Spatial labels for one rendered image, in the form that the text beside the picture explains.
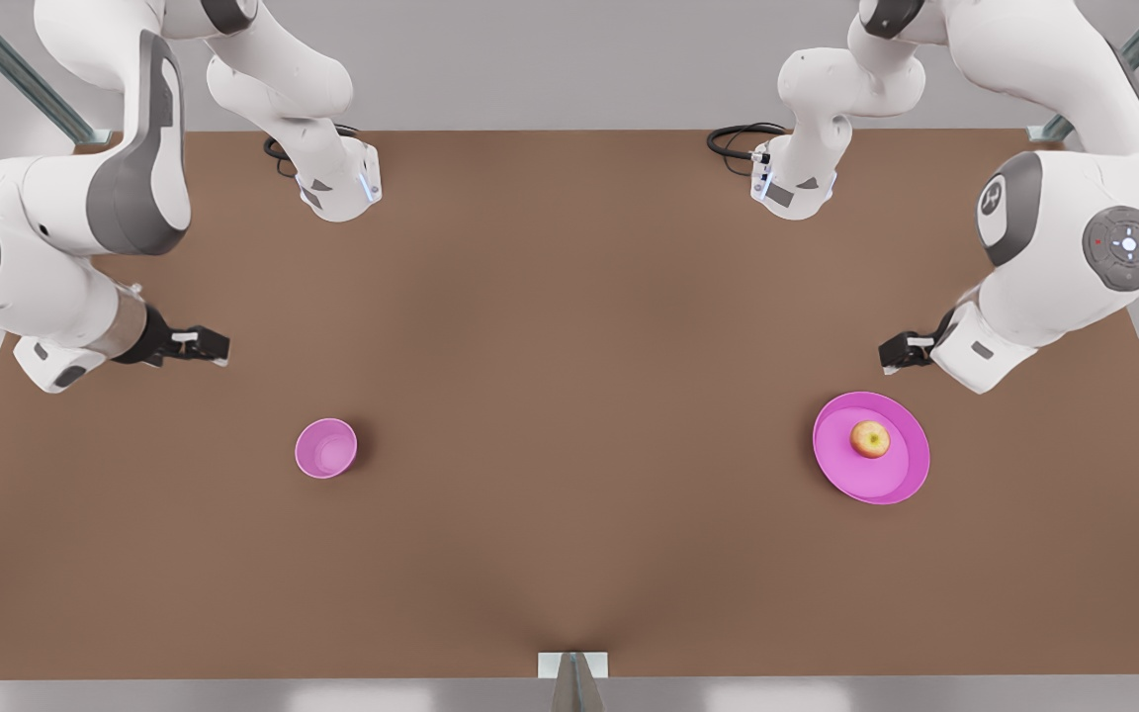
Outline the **pink bowl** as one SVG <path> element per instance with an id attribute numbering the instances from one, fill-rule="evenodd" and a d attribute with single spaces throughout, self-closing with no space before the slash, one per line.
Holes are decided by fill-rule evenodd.
<path id="1" fill-rule="evenodd" d="M 325 418 L 300 433 L 294 457 L 300 470 L 311 478 L 333 478 L 347 472 L 357 460 L 360 440 L 351 424 Z"/>

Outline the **pink plate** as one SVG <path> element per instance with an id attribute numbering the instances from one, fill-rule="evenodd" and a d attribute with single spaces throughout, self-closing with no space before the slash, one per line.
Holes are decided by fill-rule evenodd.
<path id="1" fill-rule="evenodd" d="M 885 455 L 867 457 L 851 447 L 851 431 L 877 422 L 890 434 Z M 901 504 L 917 494 L 931 469 L 931 445 L 920 422 L 906 406 L 871 392 L 831 398 L 819 410 L 811 443 L 831 486 L 863 504 Z"/>

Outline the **silver frame post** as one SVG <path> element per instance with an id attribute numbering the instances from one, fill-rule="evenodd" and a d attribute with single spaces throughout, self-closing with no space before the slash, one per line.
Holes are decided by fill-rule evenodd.
<path id="1" fill-rule="evenodd" d="M 555 682 L 550 712 L 607 712 L 597 685 L 609 676 L 606 652 L 541 652 L 536 676 Z"/>
<path id="2" fill-rule="evenodd" d="M 1043 126 L 1030 126 L 1039 144 L 1062 144 L 1076 134 L 1097 152 L 1129 154 L 1139 150 L 1139 28 L 1125 46 L 1109 44 L 1098 32 L 1077 23 L 1056 28 L 1058 55 L 1041 52 L 1044 67 L 1062 69 L 1057 99 L 1052 81 L 1040 77 L 1039 101 L 1056 113 Z"/>
<path id="3" fill-rule="evenodd" d="M 77 147 L 105 147 L 112 141 L 112 131 L 95 130 L 72 105 L 62 98 L 54 85 L 22 58 L 5 36 L 0 35 L 0 75 L 6 77 L 38 111 L 44 113 L 52 125 Z"/>

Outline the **yellow red apple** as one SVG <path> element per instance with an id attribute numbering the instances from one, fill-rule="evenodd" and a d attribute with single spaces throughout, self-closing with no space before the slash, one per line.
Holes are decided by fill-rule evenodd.
<path id="1" fill-rule="evenodd" d="M 858 422 L 849 432 L 849 445 L 860 457 L 880 459 L 892 445 L 890 429 L 877 420 Z"/>

